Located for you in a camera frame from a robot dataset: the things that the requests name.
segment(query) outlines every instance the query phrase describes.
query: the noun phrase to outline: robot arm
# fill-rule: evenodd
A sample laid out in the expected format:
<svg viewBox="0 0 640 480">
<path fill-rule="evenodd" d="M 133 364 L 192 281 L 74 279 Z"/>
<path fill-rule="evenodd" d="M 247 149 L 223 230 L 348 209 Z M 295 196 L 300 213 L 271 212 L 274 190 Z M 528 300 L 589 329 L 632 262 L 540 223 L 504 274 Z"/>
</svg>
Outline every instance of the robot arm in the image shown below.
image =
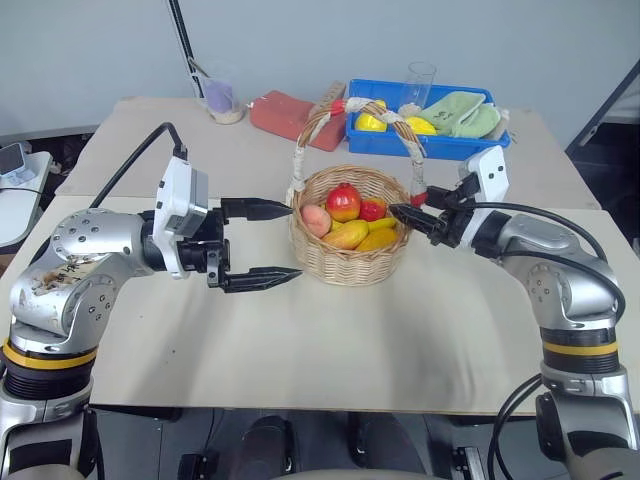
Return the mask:
<svg viewBox="0 0 640 480">
<path fill-rule="evenodd" d="M 500 149 L 473 157 L 463 172 L 456 190 L 428 188 L 427 205 L 444 210 L 439 217 L 410 205 L 392 205 L 392 213 L 434 245 L 467 247 L 493 259 L 527 291 L 540 327 L 542 381 L 549 389 L 536 400 L 545 455 L 564 462 L 572 478 L 635 478 L 638 431 L 615 334 L 623 297 L 611 268 L 585 252 L 563 226 L 474 208 L 506 192 Z"/>
<path fill-rule="evenodd" d="M 18 278 L 1 352 L 0 479 L 50 464 L 84 476 L 93 470 L 99 439 L 88 408 L 91 369 L 128 279 L 163 270 L 186 278 L 196 271 L 206 274 L 209 287 L 233 293 L 271 288 L 301 273 L 260 267 L 230 274 L 229 218 L 269 220 L 291 209 L 258 198 L 223 198 L 209 209 L 207 197 L 206 174 L 191 167 L 184 149 L 174 149 L 155 210 L 89 208 L 69 215 Z"/>
</svg>

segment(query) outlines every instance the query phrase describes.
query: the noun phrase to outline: gray wall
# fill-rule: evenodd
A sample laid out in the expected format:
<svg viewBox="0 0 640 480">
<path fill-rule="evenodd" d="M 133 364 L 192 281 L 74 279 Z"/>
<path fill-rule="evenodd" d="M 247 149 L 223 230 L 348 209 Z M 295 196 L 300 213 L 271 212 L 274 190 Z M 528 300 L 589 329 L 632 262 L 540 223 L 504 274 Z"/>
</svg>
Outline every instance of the gray wall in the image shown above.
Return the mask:
<svg viewBox="0 0 640 480">
<path fill-rule="evenodd" d="M 247 98 L 277 88 L 315 99 L 334 79 L 401 80 L 410 61 L 427 59 L 437 83 L 484 87 L 501 105 L 538 110 L 562 146 L 640 57 L 637 0 L 181 6 L 196 57 L 237 64 Z M 0 55 L 10 60 L 0 136 L 98 123 L 125 95 L 191 93 L 165 0 L 0 0 L 0 12 Z"/>
</svg>

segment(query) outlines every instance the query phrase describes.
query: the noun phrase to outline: red apple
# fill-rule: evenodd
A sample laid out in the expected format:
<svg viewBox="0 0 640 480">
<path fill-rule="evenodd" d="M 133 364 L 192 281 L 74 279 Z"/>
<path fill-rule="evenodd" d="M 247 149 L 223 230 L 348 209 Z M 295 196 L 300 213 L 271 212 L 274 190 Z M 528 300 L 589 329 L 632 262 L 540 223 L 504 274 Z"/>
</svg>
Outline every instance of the red apple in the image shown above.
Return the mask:
<svg viewBox="0 0 640 480">
<path fill-rule="evenodd" d="M 360 204 L 360 217 L 367 222 L 375 222 L 387 214 L 387 204 L 380 197 L 365 198 Z"/>
<path fill-rule="evenodd" d="M 360 214 L 360 193 L 350 183 L 341 183 L 327 196 L 327 212 L 337 222 L 355 220 Z"/>
</svg>

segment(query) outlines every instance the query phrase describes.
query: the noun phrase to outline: beige tabletop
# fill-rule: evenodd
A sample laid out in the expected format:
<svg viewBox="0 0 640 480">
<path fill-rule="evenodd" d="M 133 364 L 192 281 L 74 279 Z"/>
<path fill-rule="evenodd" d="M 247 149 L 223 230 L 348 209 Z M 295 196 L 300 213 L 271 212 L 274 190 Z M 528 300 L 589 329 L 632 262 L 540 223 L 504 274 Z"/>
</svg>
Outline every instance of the beige tabletop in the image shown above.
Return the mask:
<svg viewBox="0 0 640 480">
<path fill-rule="evenodd" d="M 254 128 L 247 118 L 235 125 L 218 125 L 197 100 L 189 98 L 134 97 L 118 102 L 56 193 L 95 195 L 142 140 L 165 121 L 175 124 L 194 167 L 209 174 L 211 195 L 284 199 L 291 179 L 294 143 Z M 512 143 L 505 156 L 514 187 L 506 201 L 545 208 L 600 208 L 538 114 L 513 109 L 509 131 Z M 164 134 L 112 194 L 155 197 L 171 147 L 168 134 Z M 379 168 L 409 186 L 408 158 L 352 154 L 347 148 L 346 142 L 334 152 L 309 148 L 306 175 L 334 165 L 365 165 Z M 425 180 L 451 187 L 458 181 L 459 165 L 457 161 L 429 159 L 425 163 Z"/>
<path fill-rule="evenodd" d="M 56 223 L 90 200 L 56 197 L 0 278 L 2 334 L 11 284 Z M 104 206 L 135 213 L 153 203 L 116 197 Z M 638 407 L 640 261 L 607 212 L 556 211 L 598 238 L 626 293 L 618 339 Z M 286 219 L 232 220 L 226 234 L 233 272 L 297 266 Z M 264 292 L 225 295 L 197 274 L 130 280 L 99 348 L 92 401 L 494 414 L 540 359 L 520 284 L 486 259 L 432 247 L 414 233 L 398 270 L 370 287 L 302 275 Z M 532 399 L 519 410 L 533 411 Z"/>
</svg>

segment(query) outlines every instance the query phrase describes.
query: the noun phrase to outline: clear plastic cup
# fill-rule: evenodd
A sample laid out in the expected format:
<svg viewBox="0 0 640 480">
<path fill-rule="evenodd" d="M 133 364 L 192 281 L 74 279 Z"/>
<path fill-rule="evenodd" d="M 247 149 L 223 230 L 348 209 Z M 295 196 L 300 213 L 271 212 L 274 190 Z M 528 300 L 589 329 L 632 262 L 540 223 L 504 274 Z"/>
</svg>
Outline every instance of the clear plastic cup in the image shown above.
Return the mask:
<svg viewBox="0 0 640 480">
<path fill-rule="evenodd" d="M 427 106 L 435 75 L 436 67 L 430 63 L 412 62 L 409 64 L 405 85 L 400 92 L 398 112 L 401 115 L 405 117 L 416 115 Z"/>
<path fill-rule="evenodd" d="M 245 106 L 237 94 L 237 69 L 225 62 L 215 62 L 207 68 L 209 76 L 198 74 L 207 110 L 216 122 L 236 123 L 242 119 Z"/>
</svg>

